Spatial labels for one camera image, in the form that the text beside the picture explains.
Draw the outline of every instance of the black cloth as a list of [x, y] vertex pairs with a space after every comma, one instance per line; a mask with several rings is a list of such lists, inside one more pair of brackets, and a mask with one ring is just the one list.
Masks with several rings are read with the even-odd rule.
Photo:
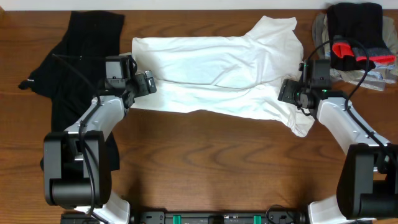
[[[52, 57], [52, 54], [105, 57], [119, 55], [120, 33], [124, 16], [105, 11], [72, 12], [69, 26], [62, 41], [47, 55], [20, 89], [30, 88], [52, 100], [52, 131], [64, 131], [78, 121], [89, 108], [94, 93], [70, 69]], [[87, 79], [97, 86], [106, 76], [102, 60], [66, 59]], [[106, 140], [111, 170], [119, 169], [119, 152], [112, 133]]]
[[[368, 50], [369, 56], [382, 55], [389, 52], [382, 39], [382, 7], [375, 3], [339, 3], [330, 6], [327, 10], [329, 39], [338, 37], [350, 37], [357, 40]], [[350, 43], [354, 53], [364, 54], [358, 46]], [[331, 50], [331, 67], [342, 70], [360, 70], [365, 69], [365, 60], [359, 62], [355, 57], [338, 58]]]

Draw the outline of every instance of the wooden table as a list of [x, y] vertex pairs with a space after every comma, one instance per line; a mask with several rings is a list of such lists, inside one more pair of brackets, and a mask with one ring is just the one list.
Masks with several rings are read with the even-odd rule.
[[[133, 37], [240, 36], [266, 15], [296, 17], [304, 56], [314, 49], [319, 11], [119, 11], [121, 52]], [[385, 15], [398, 21], [398, 11]], [[70, 12], [6, 12], [0, 21], [0, 223], [59, 223], [60, 207], [43, 195], [39, 161], [50, 131], [51, 101], [18, 89], [64, 35]], [[354, 86], [339, 83], [345, 91]], [[398, 142], [398, 87], [360, 88], [353, 103], [378, 133]], [[277, 121], [208, 111], [132, 110], [114, 129], [121, 170], [113, 189], [139, 208], [170, 211], [304, 207], [336, 192], [345, 155], [315, 123], [305, 138]]]

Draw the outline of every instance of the cable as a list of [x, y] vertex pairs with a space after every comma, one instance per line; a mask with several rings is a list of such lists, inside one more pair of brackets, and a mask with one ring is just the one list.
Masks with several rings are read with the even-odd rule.
[[303, 108], [300, 108], [300, 109], [301, 109], [301, 112], [302, 112], [305, 116], [311, 116], [311, 113], [306, 113], [306, 112], [304, 111]]
[[104, 224], [108, 224], [108, 221], [102, 219], [101, 217], [97, 216], [96, 214], [93, 214], [92, 217], [100, 222], [103, 222]]
[[322, 43], [321, 45], [319, 45], [318, 47], [316, 47], [316, 49], [310, 54], [310, 56], [308, 56], [308, 59], [307, 59], [307, 60], [309, 61], [309, 60], [311, 59], [311, 57], [315, 54], [315, 52], [316, 52], [318, 49], [320, 49], [321, 47], [323, 47], [324, 45], [329, 44], [330, 42], [339, 41], [339, 40], [345, 40], [345, 41], [351, 42], [352, 44], [358, 45], [358, 46], [365, 52], [365, 55], [366, 55], [365, 73], [363, 74], [363, 76], [362, 76], [362, 78], [360, 79], [360, 81], [358, 82], [358, 84], [355, 86], [354, 90], [353, 90], [353, 91], [348, 95], [348, 97], [346, 98], [345, 103], [344, 103], [345, 110], [346, 110], [347, 113], [351, 116], [351, 118], [355, 121], [355, 123], [357, 123], [357, 124], [359, 125], [359, 127], [361, 127], [361, 128], [365, 131], [365, 133], [366, 133], [374, 142], [376, 142], [376, 143], [380, 146], [381, 151], [383, 151], [387, 156], [389, 156], [389, 157], [391, 158], [392, 163], [395, 165], [396, 168], [398, 168], [397, 160], [394, 159], [393, 155], [392, 155], [390, 152], [388, 152], [388, 150], [384, 147], [384, 144], [383, 144], [382, 142], [380, 142], [380, 140], [378, 140], [377, 137], [374, 136], [374, 132], [368, 130], [368, 129], [365, 127], [365, 125], [362, 124], [362, 123], [360, 122], [360, 120], [358, 120], [357, 117], [355, 117], [355, 115], [354, 115], [354, 114], [352, 113], [352, 111], [350, 110], [350, 109], [351, 109], [351, 106], [348, 106], [349, 99], [354, 95], [354, 93], [356, 92], [356, 90], [361, 86], [362, 82], [365, 81], [366, 75], [368, 75], [368, 71], [370, 71], [370, 69], [369, 69], [369, 61], [370, 61], [370, 59], [369, 59], [369, 52], [368, 52], [368, 50], [367, 50], [360, 42], [358, 42], [358, 41], [355, 40], [355, 39], [348, 38], [348, 37], [345, 37], [345, 38], [338, 38], [338, 39], [334, 39], [334, 40], [328, 40], [328, 41]]
[[368, 221], [363, 221], [363, 220], [355, 220], [355, 222], [352, 223], [356, 223], [356, 224], [372, 224], [371, 220]]
[[70, 65], [68, 62], [64, 61], [64, 59], [60, 58], [58, 55], [52, 54], [52, 56], [55, 57], [56, 59], [58, 59], [60, 62], [62, 62], [71, 71], [76, 73], [95, 92], [95, 95], [97, 97], [96, 106], [88, 113], [88, 115], [83, 120], [80, 121], [80, 126], [79, 126], [79, 131], [78, 131], [79, 147], [80, 147], [81, 152], [83, 153], [83, 158], [84, 158], [84, 161], [86, 162], [86, 168], [88, 171], [88, 177], [90, 179], [91, 205], [90, 205], [90, 209], [88, 210], [88, 213], [87, 213], [87, 215], [90, 217], [90, 216], [94, 216], [93, 212], [94, 212], [94, 208], [95, 208], [95, 180], [94, 180], [93, 171], [90, 166], [90, 160], [88, 158], [87, 151], [89, 151], [92, 158], [94, 158], [94, 156], [93, 156], [93, 152], [91, 151], [90, 147], [88, 147], [87, 143], [84, 140], [83, 128], [86, 127], [88, 120], [92, 117], [92, 115], [95, 113], [95, 111], [101, 106], [101, 98], [100, 98], [100, 95], [98, 94], [97, 89], [94, 88], [94, 86], [90, 83], [90, 81], [83, 74], [81, 74], [77, 69], [75, 69], [75, 67]]
[[53, 54], [57, 57], [60, 58], [70, 58], [70, 59], [76, 59], [76, 60], [81, 60], [81, 59], [86, 59], [86, 60], [106, 60], [104, 57], [91, 57], [91, 56], [70, 56], [70, 55], [59, 55], [59, 54]]
[[270, 222], [271, 224], [275, 224], [275, 222], [273, 222], [272, 220], [270, 220], [269, 217], [268, 217], [268, 211], [269, 211], [271, 208], [273, 208], [273, 207], [280, 207], [280, 208], [285, 209], [285, 210], [286, 210], [287, 216], [289, 216], [289, 217], [293, 220], [291, 223], [294, 223], [294, 222], [295, 222], [295, 218], [289, 213], [289, 211], [287, 211], [287, 209], [286, 209], [285, 207], [283, 207], [283, 206], [281, 206], [281, 205], [278, 205], [278, 204], [271, 205], [271, 206], [267, 209], [267, 211], [266, 211], [266, 219], [268, 220], [268, 222]]
[[63, 63], [66, 67], [68, 67], [71, 71], [73, 71], [74, 73], [76, 73], [76, 75], [78, 75], [87, 85], [89, 88], [91, 88], [91, 90], [93, 90], [93, 92], [95, 93], [95, 96], [97, 97], [97, 104], [100, 105], [101, 104], [101, 98], [100, 95], [98, 94], [97, 89], [91, 84], [91, 82], [81, 73], [79, 72], [77, 69], [75, 69], [75, 67], [73, 67], [72, 65], [70, 65], [68, 62], [66, 62], [64, 59], [60, 58], [58, 55], [56, 54], [52, 54], [53, 57], [55, 57], [56, 59], [58, 59], [61, 63]]

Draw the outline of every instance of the white t-shirt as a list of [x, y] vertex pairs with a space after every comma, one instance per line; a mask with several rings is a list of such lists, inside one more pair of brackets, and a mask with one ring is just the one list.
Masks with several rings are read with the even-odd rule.
[[132, 108], [273, 119], [306, 136], [314, 119], [277, 100], [283, 80], [300, 77], [296, 23], [263, 16], [242, 37], [134, 38], [138, 69], [152, 70], [157, 92], [136, 98]]

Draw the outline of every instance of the folded clothes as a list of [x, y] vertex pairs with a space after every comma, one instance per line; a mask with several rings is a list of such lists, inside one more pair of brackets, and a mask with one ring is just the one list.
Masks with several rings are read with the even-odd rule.
[[[382, 38], [386, 43], [389, 50], [396, 54], [398, 49], [398, 38], [397, 31], [394, 25], [394, 20], [390, 17], [383, 16], [383, 26], [382, 26]], [[313, 23], [313, 41], [315, 46], [319, 46], [321, 43], [329, 40], [328, 33], [328, 17], [320, 13], [314, 23]], [[324, 55], [320, 55], [322, 52], [318, 51], [319, 58], [330, 58], [330, 46], [326, 44], [323, 46]], [[396, 83], [398, 75], [398, 67], [396, 66], [398, 59], [395, 63], [386, 66], [376, 64], [376, 68], [371, 70], [365, 82], [362, 84], [363, 87], [374, 89], [374, 90], [384, 90], [385, 84], [383, 83]], [[331, 69], [331, 77], [334, 81], [344, 80], [346, 82], [357, 84], [362, 78], [364, 70], [349, 71], [348, 73], [343, 73], [341, 70]]]
[[[360, 42], [368, 51], [372, 62], [379, 64], [394, 63], [393, 54], [382, 39], [382, 8], [374, 3], [339, 3], [327, 10], [329, 39], [342, 37]], [[335, 41], [331, 45], [331, 67], [338, 70], [365, 69], [365, 51], [345, 40]]]
[[[322, 43], [329, 40], [329, 32], [328, 32], [328, 17], [325, 16], [323, 19], [323, 27], [319, 26], [316, 29], [322, 29]], [[382, 26], [382, 38], [384, 43], [387, 45], [388, 49], [394, 54], [397, 55], [398, 53], [398, 37], [396, 27], [394, 25], [394, 20], [390, 17], [383, 16], [383, 26]], [[325, 44], [323, 46], [323, 51], [325, 52], [325, 58], [330, 58], [330, 46], [329, 44]], [[394, 63], [389, 64], [381, 64], [375, 63], [375, 70], [394, 70], [397, 71], [397, 62], [398, 58], [395, 60]]]
[[242, 37], [134, 38], [132, 54], [139, 69], [152, 70], [157, 92], [132, 107], [273, 119], [306, 136], [314, 119], [277, 100], [284, 79], [300, 78], [296, 24], [263, 16]]

